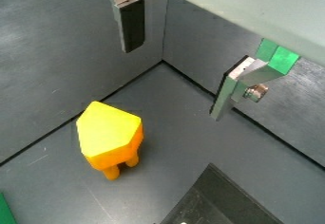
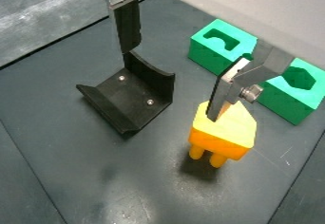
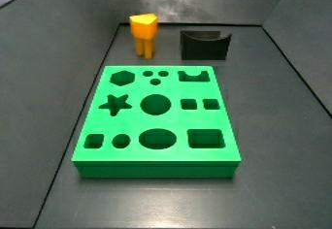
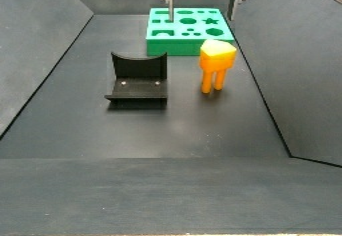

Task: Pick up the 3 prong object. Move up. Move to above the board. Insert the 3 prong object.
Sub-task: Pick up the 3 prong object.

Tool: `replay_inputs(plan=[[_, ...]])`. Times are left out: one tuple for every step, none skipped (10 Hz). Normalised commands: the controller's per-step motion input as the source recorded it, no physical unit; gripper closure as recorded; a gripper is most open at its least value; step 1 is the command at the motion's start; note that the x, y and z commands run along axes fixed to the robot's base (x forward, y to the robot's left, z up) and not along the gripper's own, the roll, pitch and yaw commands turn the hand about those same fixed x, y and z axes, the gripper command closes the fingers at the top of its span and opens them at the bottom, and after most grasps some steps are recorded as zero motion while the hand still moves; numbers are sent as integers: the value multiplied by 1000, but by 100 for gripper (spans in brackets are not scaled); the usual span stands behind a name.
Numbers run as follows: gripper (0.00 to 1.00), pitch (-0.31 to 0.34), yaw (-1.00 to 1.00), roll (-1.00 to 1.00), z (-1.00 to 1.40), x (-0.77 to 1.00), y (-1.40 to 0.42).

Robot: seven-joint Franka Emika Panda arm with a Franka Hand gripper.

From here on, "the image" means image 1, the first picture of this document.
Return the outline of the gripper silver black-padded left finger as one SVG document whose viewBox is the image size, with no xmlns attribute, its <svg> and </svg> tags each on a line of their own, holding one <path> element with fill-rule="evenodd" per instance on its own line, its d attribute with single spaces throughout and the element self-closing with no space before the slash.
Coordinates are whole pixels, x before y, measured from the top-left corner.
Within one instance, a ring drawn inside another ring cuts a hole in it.
<svg viewBox="0 0 325 224">
<path fill-rule="evenodd" d="M 144 0 L 111 0 L 121 50 L 129 53 L 144 42 Z"/>
</svg>

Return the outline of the gripper silver green-taped right finger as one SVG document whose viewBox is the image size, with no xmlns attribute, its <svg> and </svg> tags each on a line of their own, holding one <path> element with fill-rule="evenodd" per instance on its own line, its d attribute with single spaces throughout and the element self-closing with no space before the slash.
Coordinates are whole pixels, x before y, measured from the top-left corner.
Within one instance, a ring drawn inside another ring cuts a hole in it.
<svg viewBox="0 0 325 224">
<path fill-rule="evenodd" d="M 296 53 L 262 39 L 255 57 L 244 56 L 223 74 L 211 117 L 219 120 L 224 111 L 243 100 L 256 103 L 267 92 L 263 83 L 286 76 L 298 59 Z"/>
</svg>

